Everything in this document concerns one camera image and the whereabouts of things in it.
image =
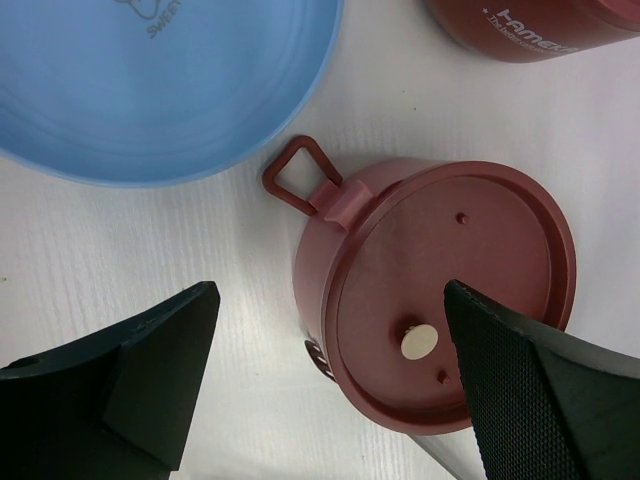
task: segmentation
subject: blue plate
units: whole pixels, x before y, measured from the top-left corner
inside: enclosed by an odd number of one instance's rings
[[[170,185],[299,112],[343,0],[2,0],[0,149],[66,178]]]

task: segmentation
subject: white wooden surface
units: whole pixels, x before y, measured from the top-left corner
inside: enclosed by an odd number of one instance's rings
[[[311,103],[232,170],[123,191],[0,160],[0,364],[213,279],[222,310],[176,478],[448,478],[408,437],[362,418],[306,358],[291,289],[305,219],[263,192],[260,171],[294,133],[315,136],[345,174],[392,156],[519,168],[573,229],[569,331],[640,357],[639,51],[629,41],[500,64],[453,44],[420,0],[348,0]],[[470,431],[442,446],[482,477]]]

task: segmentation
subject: maroon mug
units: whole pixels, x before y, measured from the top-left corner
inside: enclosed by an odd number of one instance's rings
[[[461,44],[506,62],[547,60],[640,35],[640,0],[426,0]]]

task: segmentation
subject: white button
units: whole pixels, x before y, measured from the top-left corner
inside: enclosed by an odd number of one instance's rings
[[[418,325],[407,331],[400,350],[407,360],[420,360],[433,352],[437,344],[438,331],[431,325]]]

